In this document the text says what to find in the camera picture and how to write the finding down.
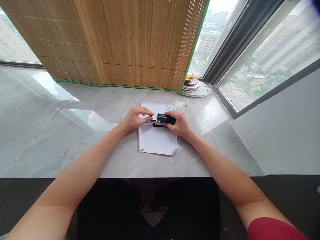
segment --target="marble desk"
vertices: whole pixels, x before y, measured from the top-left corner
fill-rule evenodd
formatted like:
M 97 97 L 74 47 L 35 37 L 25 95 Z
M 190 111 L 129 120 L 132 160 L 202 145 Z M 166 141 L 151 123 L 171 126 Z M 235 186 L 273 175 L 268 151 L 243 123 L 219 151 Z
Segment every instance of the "marble desk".
M 0 176 L 55 178 L 80 154 L 150 100 L 174 105 L 190 126 L 249 176 L 264 176 L 230 127 L 232 119 L 214 93 L 191 98 L 171 91 L 93 87 L 52 80 L 45 70 L 0 67 Z M 183 138 L 172 156 L 138 151 L 138 131 L 112 151 L 101 178 L 208 177 L 206 165 Z

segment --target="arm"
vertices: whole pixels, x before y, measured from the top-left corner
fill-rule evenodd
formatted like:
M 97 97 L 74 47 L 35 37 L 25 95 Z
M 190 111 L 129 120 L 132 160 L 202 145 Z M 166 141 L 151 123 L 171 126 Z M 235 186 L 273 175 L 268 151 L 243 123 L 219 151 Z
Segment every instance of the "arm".
M 131 108 L 125 119 L 106 136 L 72 162 L 43 192 L 10 231 L 12 239 L 64 239 L 78 204 L 96 182 L 118 141 L 130 130 L 152 120 L 139 114 L 154 115 L 144 107 Z
M 165 126 L 184 137 L 197 150 L 220 189 L 237 209 L 246 229 L 259 217 L 275 218 L 293 226 L 251 178 L 192 131 L 183 113 L 171 111 L 165 114 L 176 119 L 174 125 Z

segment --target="stacked plates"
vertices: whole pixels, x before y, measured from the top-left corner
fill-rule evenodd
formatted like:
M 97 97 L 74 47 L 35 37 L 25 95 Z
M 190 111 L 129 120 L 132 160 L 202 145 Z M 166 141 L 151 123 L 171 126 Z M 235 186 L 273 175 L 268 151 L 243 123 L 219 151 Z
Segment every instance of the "stacked plates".
M 188 73 L 187 76 L 188 78 L 186 78 L 182 87 L 182 95 L 189 97 L 204 97 L 211 93 L 211 88 L 207 84 L 200 82 L 193 73 Z
M 192 79 L 186 79 L 182 90 L 187 92 L 194 92 L 194 91 L 198 91 L 199 87 L 200 87 L 200 82 L 197 79 L 197 77 L 194 77 Z

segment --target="bamboo blind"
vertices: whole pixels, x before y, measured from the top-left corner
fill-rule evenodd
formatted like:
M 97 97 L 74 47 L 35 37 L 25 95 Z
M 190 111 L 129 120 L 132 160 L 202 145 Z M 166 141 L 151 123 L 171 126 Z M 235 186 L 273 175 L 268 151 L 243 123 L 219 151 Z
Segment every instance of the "bamboo blind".
M 205 0 L 0 0 L 53 79 L 180 91 Z

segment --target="red shirt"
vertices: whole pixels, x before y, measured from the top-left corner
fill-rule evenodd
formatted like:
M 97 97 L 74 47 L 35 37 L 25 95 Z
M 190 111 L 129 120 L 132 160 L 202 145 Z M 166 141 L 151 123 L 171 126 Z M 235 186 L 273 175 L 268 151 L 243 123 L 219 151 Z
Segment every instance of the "red shirt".
M 261 217 L 248 227 L 249 240 L 308 240 L 298 229 L 280 220 Z

